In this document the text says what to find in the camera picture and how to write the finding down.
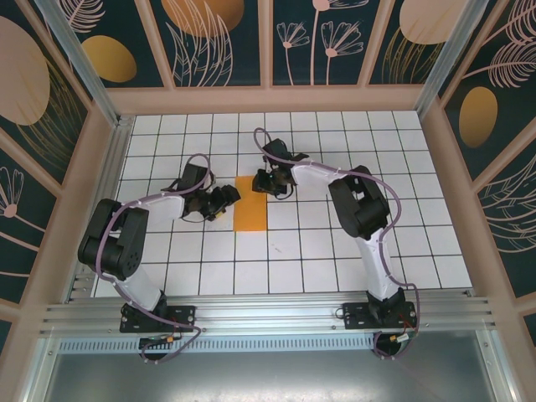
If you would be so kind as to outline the orange square paper sheet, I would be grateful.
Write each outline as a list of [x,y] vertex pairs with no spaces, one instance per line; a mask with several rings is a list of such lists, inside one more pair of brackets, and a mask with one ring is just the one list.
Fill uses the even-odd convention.
[[234,204],[234,231],[267,231],[267,195],[252,189],[253,176],[238,176],[234,185],[240,200]]

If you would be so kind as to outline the grey sheet metal panel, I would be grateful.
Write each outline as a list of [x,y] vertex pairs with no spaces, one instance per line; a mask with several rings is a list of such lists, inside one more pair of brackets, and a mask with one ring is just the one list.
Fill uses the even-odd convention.
[[159,365],[65,339],[47,355],[36,402],[519,402],[487,331],[425,332],[395,360],[363,349],[226,350],[223,338]]

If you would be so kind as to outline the aluminium side rail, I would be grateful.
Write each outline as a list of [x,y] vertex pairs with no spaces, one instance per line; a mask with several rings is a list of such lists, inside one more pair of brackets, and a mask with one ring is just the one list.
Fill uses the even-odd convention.
[[100,165],[100,170],[96,178],[96,185],[94,186],[89,206],[86,208],[84,214],[80,238],[78,243],[75,245],[74,259],[72,260],[70,271],[67,276],[67,281],[60,302],[61,304],[69,304],[71,302],[71,293],[74,289],[75,281],[80,272],[82,272],[83,276],[88,276],[89,280],[94,276],[92,271],[90,271],[89,274],[84,273],[86,266],[81,264],[78,260],[78,248],[96,205],[103,198],[114,198],[116,196],[116,189],[120,180],[122,164],[124,163],[126,157],[126,151],[129,146],[135,120],[135,115],[121,115],[119,117],[119,121],[111,131],[110,139],[106,145],[106,153],[104,154]]

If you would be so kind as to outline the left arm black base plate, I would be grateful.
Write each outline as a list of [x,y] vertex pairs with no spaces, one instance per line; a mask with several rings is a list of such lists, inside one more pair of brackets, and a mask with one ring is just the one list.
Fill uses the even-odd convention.
[[[195,321],[194,306],[159,307],[152,314],[168,321],[192,326]],[[125,304],[121,308],[120,333],[156,333],[173,332],[173,325],[148,317],[145,313]]]

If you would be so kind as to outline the long aluminium mounting rail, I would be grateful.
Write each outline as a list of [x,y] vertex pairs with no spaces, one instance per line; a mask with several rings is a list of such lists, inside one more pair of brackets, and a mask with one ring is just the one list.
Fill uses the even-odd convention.
[[[195,323],[208,335],[282,335],[343,332],[340,306],[363,302],[364,292],[232,296],[175,296],[171,305],[196,308]],[[485,297],[464,291],[420,292],[422,331],[492,329],[498,319]],[[118,336],[123,301],[116,297],[76,299],[47,306],[39,333],[49,337]]]

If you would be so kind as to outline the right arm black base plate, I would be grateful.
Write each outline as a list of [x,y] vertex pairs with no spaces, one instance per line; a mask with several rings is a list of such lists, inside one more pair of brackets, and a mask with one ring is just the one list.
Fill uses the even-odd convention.
[[403,329],[406,322],[411,327],[415,327],[417,323],[415,305],[411,301],[406,301],[401,307],[395,307],[382,319],[373,314],[367,302],[348,302],[342,304],[342,308],[344,326],[347,330]]

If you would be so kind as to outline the left aluminium frame post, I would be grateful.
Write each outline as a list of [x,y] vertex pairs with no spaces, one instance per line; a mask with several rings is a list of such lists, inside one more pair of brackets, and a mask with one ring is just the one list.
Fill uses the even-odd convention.
[[106,120],[114,127],[118,127],[120,115],[114,107],[111,98],[106,92],[100,77],[95,72],[90,60],[83,50],[75,31],[68,25],[60,5],[55,0],[34,0],[44,19],[58,39],[62,49],[70,57],[73,66],[78,71],[80,78],[93,96],[94,101],[100,107]]

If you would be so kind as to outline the aluminium frame post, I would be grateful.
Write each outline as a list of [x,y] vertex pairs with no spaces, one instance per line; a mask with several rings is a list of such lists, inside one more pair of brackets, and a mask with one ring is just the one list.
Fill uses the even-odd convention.
[[421,120],[432,106],[440,88],[460,58],[472,32],[482,19],[488,2],[489,0],[467,0],[415,103],[415,111]]
[[68,25],[60,5],[55,0],[34,0],[44,19],[58,39],[62,49],[70,57],[73,66],[78,71],[80,78],[93,96],[94,101],[100,107],[106,120],[114,127],[118,127],[120,115],[114,107],[111,98],[106,92],[100,77],[95,72],[90,60],[83,50],[75,31]]

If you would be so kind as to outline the right aluminium frame post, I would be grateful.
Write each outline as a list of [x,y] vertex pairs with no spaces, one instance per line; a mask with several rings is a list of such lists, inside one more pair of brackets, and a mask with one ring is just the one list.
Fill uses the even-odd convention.
[[460,58],[472,32],[482,19],[488,2],[489,0],[467,0],[415,103],[415,111],[421,120],[432,106],[440,88]]

